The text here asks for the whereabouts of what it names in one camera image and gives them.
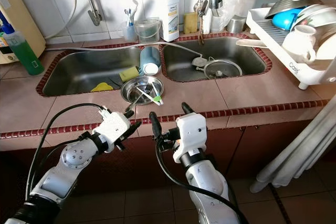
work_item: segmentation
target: white dish rack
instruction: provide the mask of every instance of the white dish rack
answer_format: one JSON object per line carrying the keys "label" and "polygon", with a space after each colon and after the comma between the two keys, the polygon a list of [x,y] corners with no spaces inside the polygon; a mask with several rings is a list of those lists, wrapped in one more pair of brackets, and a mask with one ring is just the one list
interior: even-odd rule
{"label": "white dish rack", "polygon": [[271,19],[265,19],[269,8],[251,9],[248,12],[246,24],[251,28],[251,33],[256,34],[272,53],[286,66],[286,68],[300,81],[299,88],[306,89],[309,85],[322,83],[336,83],[336,60],[325,70],[310,68],[305,63],[295,62],[281,47],[287,31],[275,28]]}

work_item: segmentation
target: green liquid bottle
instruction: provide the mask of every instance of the green liquid bottle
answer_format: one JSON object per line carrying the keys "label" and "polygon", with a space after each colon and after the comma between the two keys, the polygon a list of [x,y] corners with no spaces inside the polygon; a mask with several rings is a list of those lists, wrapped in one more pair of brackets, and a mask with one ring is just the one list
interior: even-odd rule
{"label": "green liquid bottle", "polygon": [[42,73],[44,67],[34,54],[23,34],[19,31],[14,31],[9,23],[4,24],[2,30],[5,32],[3,35],[4,39],[28,73],[31,76]]}

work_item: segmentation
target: white tile wall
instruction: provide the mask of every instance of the white tile wall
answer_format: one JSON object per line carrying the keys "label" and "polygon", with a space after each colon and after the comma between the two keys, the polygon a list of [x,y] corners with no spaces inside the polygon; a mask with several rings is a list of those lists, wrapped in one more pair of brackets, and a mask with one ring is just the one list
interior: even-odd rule
{"label": "white tile wall", "polygon": [[[56,32],[68,20],[73,0],[23,0],[43,35]],[[137,0],[139,2],[135,19],[159,16],[160,0]],[[132,6],[132,0],[95,0],[103,21],[93,25],[87,11],[91,9],[88,0],[77,0],[73,20],[57,37],[49,39],[50,44],[71,41],[120,38],[120,24],[126,20],[124,9]],[[183,14],[193,11],[197,0],[180,0],[179,23]]]}

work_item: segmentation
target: kitchen sink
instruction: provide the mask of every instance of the kitchen sink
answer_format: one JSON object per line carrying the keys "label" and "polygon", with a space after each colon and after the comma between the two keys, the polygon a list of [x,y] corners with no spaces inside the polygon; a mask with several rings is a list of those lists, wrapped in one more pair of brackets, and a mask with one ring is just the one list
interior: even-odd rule
{"label": "kitchen sink", "polygon": [[140,65],[140,48],[74,52],[61,58],[47,80],[46,96],[90,92],[101,82],[120,89],[119,73]]}
{"label": "kitchen sink", "polygon": [[[230,60],[238,64],[243,76],[259,74],[266,70],[265,62],[252,47],[237,46],[236,37],[219,37],[204,39],[204,45],[197,40],[175,42],[175,44],[189,48],[203,54],[203,58],[213,57],[215,60]],[[163,47],[163,58],[166,71],[164,74],[178,82],[197,81],[207,79],[202,71],[196,70],[191,64],[198,55],[172,46]]]}

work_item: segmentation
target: countertop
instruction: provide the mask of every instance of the countertop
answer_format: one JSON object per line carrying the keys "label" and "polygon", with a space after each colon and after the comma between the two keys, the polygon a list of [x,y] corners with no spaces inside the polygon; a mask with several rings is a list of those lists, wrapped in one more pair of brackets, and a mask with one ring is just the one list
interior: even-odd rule
{"label": "countertop", "polygon": [[[90,47],[123,43],[123,40],[58,44],[50,47]],[[164,83],[163,106],[149,104],[137,106],[132,119],[148,118],[149,112],[155,111],[158,116],[182,114],[181,103],[187,102],[195,111],[221,111],[228,109],[265,106],[272,104],[313,102],[332,98],[336,93],[336,85],[310,86],[307,90],[298,88],[299,81],[268,50],[263,53],[272,61],[272,68],[261,75],[204,80],[195,82],[174,82],[159,72],[158,77]],[[40,57],[47,70],[60,51],[44,52]],[[23,66],[16,62],[0,65],[0,151],[37,146],[40,136],[21,137],[13,132],[44,129],[49,120],[60,110],[82,102],[93,102],[105,105],[111,111],[124,111],[128,106],[119,90],[63,95],[59,97],[42,97],[35,87],[44,73],[30,76]],[[226,127],[240,127],[285,121],[299,121],[313,118],[322,105],[304,109],[291,109],[277,112],[232,114],[207,118],[210,130]],[[101,122],[95,108],[77,108],[57,119],[53,127],[82,125]],[[174,127],[174,122],[162,123],[163,130]],[[77,137],[81,132],[50,134],[45,146],[58,144],[70,137]],[[132,137],[151,135],[151,124],[142,125]]]}

